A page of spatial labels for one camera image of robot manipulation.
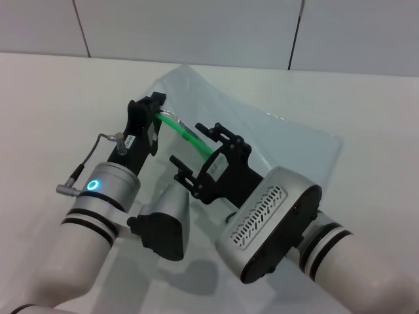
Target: white table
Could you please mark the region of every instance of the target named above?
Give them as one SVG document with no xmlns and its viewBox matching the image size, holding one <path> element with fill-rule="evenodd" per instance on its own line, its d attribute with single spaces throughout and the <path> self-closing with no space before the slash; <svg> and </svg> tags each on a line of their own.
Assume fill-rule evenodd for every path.
<svg viewBox="0 0 419 314">
<path fill-rule="evenodd" d="M 129 100 L 176 66 L 0 54 L 3 301 L 42 262 L 73 202 L 54 193 L 56 184 L 97 133 L 123 130 Z M 233 97 L 341 139 L 321 209 L 419 279 L 419 78 L 193 68 Z M 112 148 L 101 142 L 80 183 Z M 140 173 L 139 201 L 154 192 L 154 177 L 173 174 L 165 163 L 169 152 L 161 151 Z M 235 279 L 211 243 L 225 216 L 220 204 L 192 207 L 184 261 L 168 262 L 141 243 L 119 241 L 89 294 L 60 308 L 80 314 L 347 313 L 287 261 L 253 285 Z"/>
</svg>

